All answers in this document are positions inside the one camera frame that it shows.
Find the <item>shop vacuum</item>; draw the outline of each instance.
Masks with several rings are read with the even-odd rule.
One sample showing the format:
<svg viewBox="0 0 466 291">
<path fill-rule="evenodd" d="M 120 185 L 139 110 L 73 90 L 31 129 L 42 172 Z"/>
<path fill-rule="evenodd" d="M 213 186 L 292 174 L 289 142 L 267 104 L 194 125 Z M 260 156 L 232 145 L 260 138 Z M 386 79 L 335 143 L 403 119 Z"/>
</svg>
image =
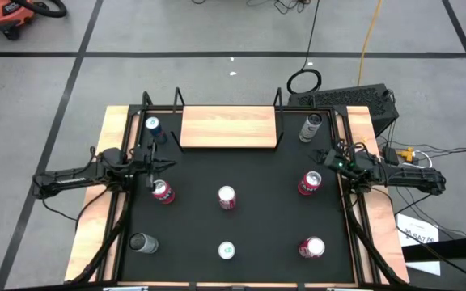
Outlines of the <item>shop vacuum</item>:
<svg viewBox="0 0 466 291">
<path fill-rule="evenodd" d="M 66 16 L 66 6 L 61 0 L 50 1 L 58 6 L 58 11 L 51 11 L 43 2 L 0 0 L 0 32 L 3 32 L 9 40 L 17 40 L 19 28 L 25 23 L 31 23 L 35 13 L 54 18 Z"/>
</svg>

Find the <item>yellow cable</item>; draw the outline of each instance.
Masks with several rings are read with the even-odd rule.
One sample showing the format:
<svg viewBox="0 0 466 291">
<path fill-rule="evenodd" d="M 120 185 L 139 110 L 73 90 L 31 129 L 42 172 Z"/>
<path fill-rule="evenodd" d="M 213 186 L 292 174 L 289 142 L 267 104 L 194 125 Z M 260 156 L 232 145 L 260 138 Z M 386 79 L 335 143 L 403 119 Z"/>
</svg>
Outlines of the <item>yellow cable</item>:
<svg viewBox="0 0 466 291">
<path fill-rule="evenodd" d="M 375 12 L 373 13 L 373 18 L 371 19 L 370 28 L 368 29 L 368 33 L 366 34 L 366 39 L 364 40 L 364 46 L 362 46 L 361 63 L 359 64 L 359 77 L 357 78 L 357 86 L 359 86 L 359 84 L 361 83 L 362 67 L 364 66 L 364 54 L 366 53 L 366 46 L 368 45 L 368 40 L 370 39 L 371 32 L 373 31 L 373 27 L 375 26 L 375 21 L 377 20 L 377 15 L 379 15 L 381 6 L 382 0 L 379 0 L 377 8 L 375 8 Z"/>
</svg>

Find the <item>white paper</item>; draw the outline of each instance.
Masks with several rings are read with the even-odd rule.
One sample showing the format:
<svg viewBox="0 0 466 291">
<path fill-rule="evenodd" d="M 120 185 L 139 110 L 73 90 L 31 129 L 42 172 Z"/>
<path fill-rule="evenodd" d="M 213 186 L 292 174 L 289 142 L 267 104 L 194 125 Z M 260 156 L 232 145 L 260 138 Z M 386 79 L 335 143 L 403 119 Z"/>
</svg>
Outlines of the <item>white paper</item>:
<svg viewBox="0 0 466 291">
<path fill-rule="evenodd" d="M 419 221 L 418 219 L 407 217 L 403 214 L 398 214 L 396 224 L 405 233 L 412 235 L 423 243 L 436 243 L 438 241 L 438 229 L 430 223 Z M 398 233 L 400 244 L 403 247 L 419 244 L 407 235 Z M 405 263 L 410 268 L 428 272 L 440 276 L 440 262 L 420 262 L 420 263 Z"/>
</svg>

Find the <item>white can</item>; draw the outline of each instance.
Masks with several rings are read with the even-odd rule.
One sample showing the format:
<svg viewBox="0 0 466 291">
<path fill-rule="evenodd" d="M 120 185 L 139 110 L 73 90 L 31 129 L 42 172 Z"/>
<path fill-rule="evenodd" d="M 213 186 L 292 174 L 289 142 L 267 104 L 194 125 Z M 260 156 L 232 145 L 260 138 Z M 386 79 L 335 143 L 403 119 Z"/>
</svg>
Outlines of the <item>white can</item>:
<svg viewBox="0 0 466 291">
<path fill-rule="evenodd" d="M 307 116 L 301 131 L 299 132 L 299 140 L 303 142 L 311 142 L 312 138 L 316 135 L 317 129 L 323 123 L 323 119 L 319 114 L 312 113 Z"/>
<path fill-rule="evenodd" d="M 218 246 L 218 255 L 223 259 L 231 259 L 235 255 L 235 246 L 231 242 L 223 242 Z"/>
<path fill-rule="evenodd" d="M 233 209 L 236 205 L 236 194 L 230 186 L 224 186 L 218 190 L 218 203 L 225 210 Z"/>
<path fill-rule="evenodd" d="M 298 252 L 303 258 L 319 258 L 324 253 L 324 242 L 317 237 L 307 238 L 299 245 Z"/>
</svg>

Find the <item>concrete floor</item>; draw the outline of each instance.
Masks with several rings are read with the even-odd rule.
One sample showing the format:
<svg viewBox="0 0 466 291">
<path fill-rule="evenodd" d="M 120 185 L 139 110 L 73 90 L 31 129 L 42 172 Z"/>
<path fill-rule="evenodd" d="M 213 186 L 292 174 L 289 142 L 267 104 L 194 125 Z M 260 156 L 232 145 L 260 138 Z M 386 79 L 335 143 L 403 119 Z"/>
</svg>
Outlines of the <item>concrete floor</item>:
<svg viewBox="0 0 466 291">
<path fill-rule="evenodd" d="M 87 51 L 147 54 L 85 57 L 79 70 L 73 70 L 99 2 L 102 7 Z M 22 31 L 21 40 L 8 41 L 0 34 L 0 52 L 25 52 L 13 57 L 0 54 L 0 266 L 70 74 L 78 75 L 73 90 L 66 90 L 69 103 L 49 170 L 82 165 L 89 146 L 98 141 L 105 107 L 140 103 L 144 90 L 157 104 L 170 103 L 176 86 L 187 103 L 270 103 L 276 88 L 285 87 L 288 77 L 301 67 L 302 57 L 153 58 L 148 53 L 304 52 L 314 15 L 313 6 L 302 14 L 280 15 L 270 3 L 248 7 L 244 0 L 208 0 L 200 6 L 189 0 L 65 3 L 69 17 L 37 17 Z M 375 4 L 321 1 L 311 50 L 360 52 Z M 451 4 L 466 35 L 466 1 Z M 362 84 L 383 82 L 395 91 L 400 113 L 395 140 L 466 146 L 466 55 L 442 1 L 384 1 L 368 51 L 459 53 L 461 58 L 366 59 Z M 322 57 L 310 62 L 323 74 L 321 89 L 356 85 L 357 58 Z M 297 80 L 295 90 L 309 88 L 310 82 L 305 77 Z M 434 166 L 447 177 L 447 190 L 420 206 L 442 225 L 466 232 L 466 154 L 436 158 Z M 83 193 L 63 193 L 49 204 L 76 216 Z M 395 189 L 390 193 L 396 209 L 405 205 Z M 414 216 L 410 211 L 405 214 Z M 6 287 L 62 283 L 73 237 L 71 221 L 36 203 Z"/>
</svg>

